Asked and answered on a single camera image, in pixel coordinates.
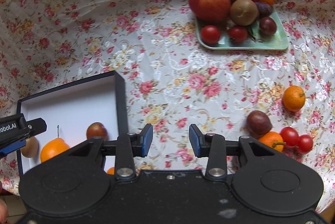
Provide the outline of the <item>person's left hand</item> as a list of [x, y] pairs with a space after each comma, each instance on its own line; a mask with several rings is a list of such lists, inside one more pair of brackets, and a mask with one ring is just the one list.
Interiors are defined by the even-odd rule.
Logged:
[[0, 222], [4, 223], [8, 215], [6, 203], [0, 198]]

